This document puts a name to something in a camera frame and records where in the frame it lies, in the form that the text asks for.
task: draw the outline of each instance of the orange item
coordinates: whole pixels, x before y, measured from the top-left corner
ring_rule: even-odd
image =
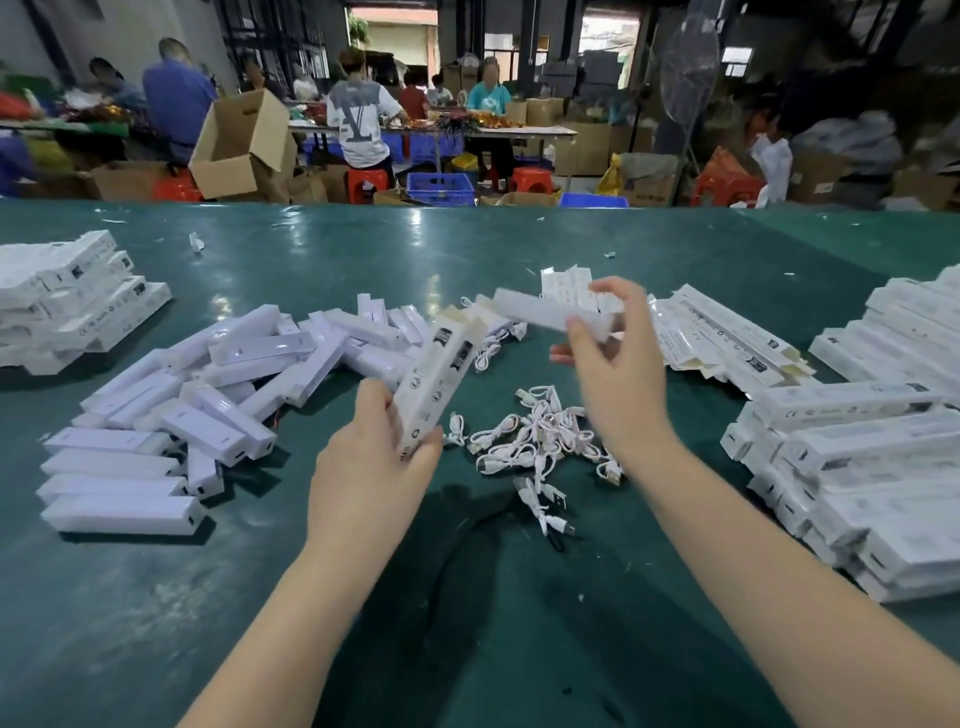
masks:
[[[542,192],[553,194],[553,177],[549,169],[541,167],[518,167],[510,177],[510,192]]]
[[[351,205],[368,205],[363,193],[363,183],[369,182],[377,192],[384,192],[389,183],[383,169],[349,169],[347,171],[347,196]]]

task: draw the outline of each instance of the green work table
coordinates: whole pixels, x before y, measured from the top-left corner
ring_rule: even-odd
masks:
[[[0,725],[11,728],[174,725],[298,552],[314,458],[352,412],[358,377],[338,371],[302,410],[283,414],[269,457],[228,473],[212,528],[197,539],[63,539],[39,518],[39,440],[148,350],[262,303],[302,317],[352,310],[369,292],[435,311],[497,286],[539,292],[541,268],[573,264],[595,278],[639,280],[658,296],[691,283],[805,348],[901,273],[882,262],[896,263],[895,250],[918,260],[928,237],[960,239],[960,218],[904,213],[896,232],[875,226],[871,240],[832,252],[792,234],[828,237],[804,221],[725,209],[2,201],[0,219],[2,243],[108,228],[136,272],[169,282],[175,296],[114,352],[87,354],[59,376],[0,371]],[[202,254],[190,251],[190,232],[206,243]],[[858,245],[880,262],[856,262]],[[532,329],[467,377],[452,406],[468,432],[517,412],[518,387],[555,384],[564,404],[579,403],[573,373],[547,361],[556,339]],[[748,472],[718,445],[742,396],[697,374],[667,375],[681,437],[743,489]],[[462,449],[444,455],[341,649],[318,725],[791,724],[635,489],[603,483],[586,461],[562,462],[551,482],[567,493],[578,538],[558,553],[511,477],[480,476]],[[960,658],[960,598],[893,611]]]

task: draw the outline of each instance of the blue shirt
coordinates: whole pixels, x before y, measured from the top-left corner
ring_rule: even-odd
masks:
[[[487,87],[480,82],[470,90],[467,108],[492,111],[503,116],[507,112],[508,101],[510,101],[510,91],[503,84],[497,84],[493,90],[487,91]]]
[[[150,123],[170,139],[179,161],[190,161],[200,138],[206,113],[217,100],[217,91],[200,71],[179,61],[164,61],[143,72]]]

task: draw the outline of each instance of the workbench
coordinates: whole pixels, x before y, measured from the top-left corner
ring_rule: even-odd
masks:
[[[828,247],[819,250],[790,234],[808,221],[720,208],[3,201],[0,210],[2,243],[108,228],[137,273],[169,282],[175,296],[114,352],[87,354],[59,376],[0,371],[0,725],[11,728],[174,725],[300,549],[314,458],[352,414],[358,377],[337,371],[302,410],[284,413],[269,457],[228,473],[196,539],[63,539],[39,518],[38,440],[148,350],[262,303],[299,318],[352,310],[369,292],[430,312],[497,286],[539,292],[540,268],[573,264],[658,296],[691,283],[805,348],[858,317],[870,292],[902,272],[899,255],[919,260],[939,249],[932,237],[960,239],[960,217],[914,213],[831,213],[832,237],[804,229]],[[871,233],[847,239],[844,226]],[[206,243],[200,255],[190,232]],[[867,254],[871,269],[856,262]],[[452,408],[468,432],[519,411],[518,387],[555,384],[564,405],[580,402],[573,372],[547,361],[557,338],[532,329],[466,378]],[[696,373],[667,376],[680,436],[743,490],[747,470],[718,444],[743,397]],[[558,553],[511,477],[480,476],[462,449],[444,455],[341,649],[318,725],[791,725],[634,488],[603,483],[582,459],[562,462],[551,483],[567,493],[578,538]],[[960,659],[960,597],[891,611]]]

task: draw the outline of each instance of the blue plastic crate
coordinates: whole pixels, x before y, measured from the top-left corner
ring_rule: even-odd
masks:
[[[460,173],[411,172],[407,175],[407,194],[437,207],[462,207],[476,202],[469,177]]]
[[[565,192],[560,196],[560,207],[629,207],[627,198],[610,195],[588,195]]]

